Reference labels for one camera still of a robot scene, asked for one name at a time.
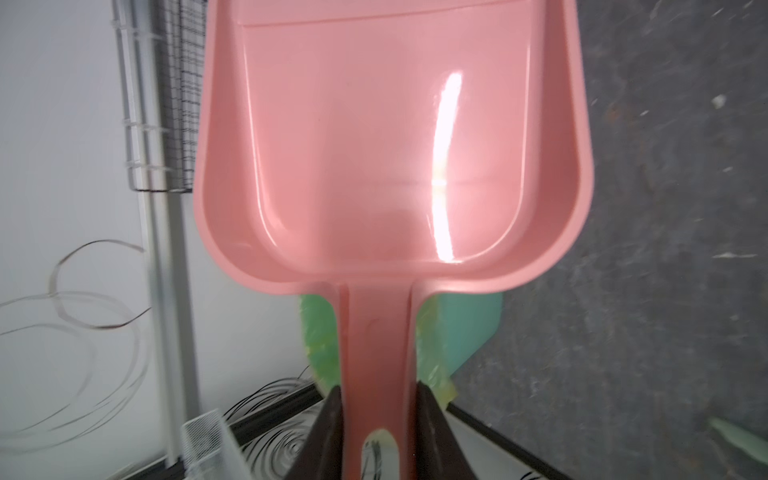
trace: metal pole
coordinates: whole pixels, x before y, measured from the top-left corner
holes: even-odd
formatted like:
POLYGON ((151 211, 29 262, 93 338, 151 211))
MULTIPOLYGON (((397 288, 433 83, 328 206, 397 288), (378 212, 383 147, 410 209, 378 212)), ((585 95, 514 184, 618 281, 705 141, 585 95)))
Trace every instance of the metal pole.
MULTIPOLYGON (((114 0, 123 74, 129 175, 138 190, 165 190, 161 106, 151 0, 114 0)), ((166 464, 181 456, 181 426, 200 414, 178 194, 139 194, 147 281, 155 332, 166 464)))

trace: wall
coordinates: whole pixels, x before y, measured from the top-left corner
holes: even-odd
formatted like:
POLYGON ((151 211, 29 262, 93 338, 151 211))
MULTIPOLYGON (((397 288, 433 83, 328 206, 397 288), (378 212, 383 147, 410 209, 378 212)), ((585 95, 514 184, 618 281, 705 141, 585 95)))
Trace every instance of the wall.
MULTIPOLYGON (((0 2, 0 303, 45 294, 55 264, 84 243, 141 243, 110 20, 110 2, 100 0, 0 2)), ((296 299, 253 293, 226 278, 200 243, 190 201, 202 403, 226 409, 306 365, 296 299)), ((3 479, 106 478, 162 452, 151 316, 106 331, 77 324, 119 323, 124 314, 113 310, 146 308, 140 254, 111 243, 86 247, 61 267, 58 290, 86 292, 56 297, 74 318, 69 323, 52 298, 0 308, 3 479)))

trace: gray floor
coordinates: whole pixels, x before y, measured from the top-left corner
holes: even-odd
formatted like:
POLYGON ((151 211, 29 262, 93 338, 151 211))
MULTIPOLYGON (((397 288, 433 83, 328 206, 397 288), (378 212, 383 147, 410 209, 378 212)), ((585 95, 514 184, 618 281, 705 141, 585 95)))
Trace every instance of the gray floor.
POLYGON ((768 0, 579 7, 592 211, 457 403, 576 480, 768 478, 705 424, 768 438, 768 0))

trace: green object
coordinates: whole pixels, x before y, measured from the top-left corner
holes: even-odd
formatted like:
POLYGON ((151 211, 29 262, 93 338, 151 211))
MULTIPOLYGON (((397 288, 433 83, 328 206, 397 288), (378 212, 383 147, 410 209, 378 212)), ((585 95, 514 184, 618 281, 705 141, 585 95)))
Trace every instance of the green object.
POLYGON ((710 427, 717 430, 724 439, 758 462, 768 465, 768 442, 733 423, 713 417, 710 427))
MULTIPOLYGON (((307 358, 320 392, 341 383, 336 315, 321 296, 301 296, 301 325, 307 358)), ((427 300, 416 317, 416 369, 445 407, 456 392, 450 375, 498 328, 502 295, 444 294, 427 300)))

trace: dustpan pan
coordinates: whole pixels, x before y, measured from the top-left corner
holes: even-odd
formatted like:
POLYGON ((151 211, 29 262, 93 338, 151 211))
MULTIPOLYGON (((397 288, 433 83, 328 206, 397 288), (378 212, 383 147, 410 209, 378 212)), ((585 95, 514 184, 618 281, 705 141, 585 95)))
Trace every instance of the dustpan pan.
POLYGON ((413 478, 419 306, 532 280, 587 215, 575 1, 211 0, 198 145, 218 264, 336 311, 344 478, 382 429, 413 478))

